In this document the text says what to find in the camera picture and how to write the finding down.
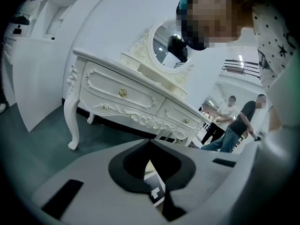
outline man in white shirt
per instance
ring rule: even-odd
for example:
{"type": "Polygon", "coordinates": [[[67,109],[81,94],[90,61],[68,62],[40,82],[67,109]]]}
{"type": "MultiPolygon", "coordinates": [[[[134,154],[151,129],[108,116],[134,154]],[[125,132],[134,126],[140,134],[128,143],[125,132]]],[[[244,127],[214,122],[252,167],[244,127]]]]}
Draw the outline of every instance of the man in white shirt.
{"type": "Polygon", "coordinates": [[[212,136],[211,142],[219,139],[226,131],[229,123],[233,121],[233,117],[236,113],[234,107],[236,98],[235,96],[230,96],[228,99],[228,104],[221,106],[217,110],[218,117],[211,123],[206,135],[202,139],[201,143],[204,145],[205,142],[212,136]]]}

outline white vanity table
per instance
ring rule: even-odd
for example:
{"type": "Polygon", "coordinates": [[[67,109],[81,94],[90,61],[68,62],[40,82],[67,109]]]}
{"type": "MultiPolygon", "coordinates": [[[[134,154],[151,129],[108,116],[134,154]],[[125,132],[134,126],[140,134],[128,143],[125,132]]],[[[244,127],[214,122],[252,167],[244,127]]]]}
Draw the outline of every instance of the white vanity table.
{"type": "MultiPolygon", "coordinates": [[[[172,79],[161,84],[148,78],[152,75],[157,77],[158,73],[151,63],[138,60],[131,54],[121,54],[121,60],[127,56],[130,65],[133,60],[139,64],[134,69],[79,48],[73,52],[77,60],[68,76],[70,88],[64,104],[65,119],[72,134],[72,141],[68,145],[70,149],[74,150],[79,143],[76,122],[79,101],[90,112],[90,124],[95,115],[126,116],[147,128],[160,130],[156,139],[173,134],[178,140],[183,140],[182,145],[185,146],[190,144],[203,123],[208,121],[197,109],[180,98],[180,95],[184,96],[184,90],[172,79]]],[[[171,73],[171,77],[186,74],[190,66],[187,64],[176,70],[176,73],[171,73]]]]}

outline gold drawer knob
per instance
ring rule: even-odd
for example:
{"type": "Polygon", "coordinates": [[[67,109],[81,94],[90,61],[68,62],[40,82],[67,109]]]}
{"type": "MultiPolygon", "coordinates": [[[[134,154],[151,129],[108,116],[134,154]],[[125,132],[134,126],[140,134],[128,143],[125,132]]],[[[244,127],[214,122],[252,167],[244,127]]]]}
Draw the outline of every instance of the gold drawer knob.
{"type": "Polygon", "coordinates": [[[126,89],[120,89],[119,95],[120,95],[121,97],[125,97],[125,96],[127,95],[126,89]]]}

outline gray floor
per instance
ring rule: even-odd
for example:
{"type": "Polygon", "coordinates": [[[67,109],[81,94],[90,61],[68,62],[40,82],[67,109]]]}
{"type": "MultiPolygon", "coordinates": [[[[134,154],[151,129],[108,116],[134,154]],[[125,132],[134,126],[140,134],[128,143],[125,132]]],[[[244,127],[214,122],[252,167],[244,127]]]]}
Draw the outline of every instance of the gray floor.
{"type": "Polygon", "coordinates": [[[0,114],[0,155],[3,167],[16,192],[29,197],[43,182],[78,157],[140,136],[104,125],[87,123],[77,114],[80,142],[75,151],[68,148],[71,134],[59,107],[27,131],[17,105],[0,114]]]}

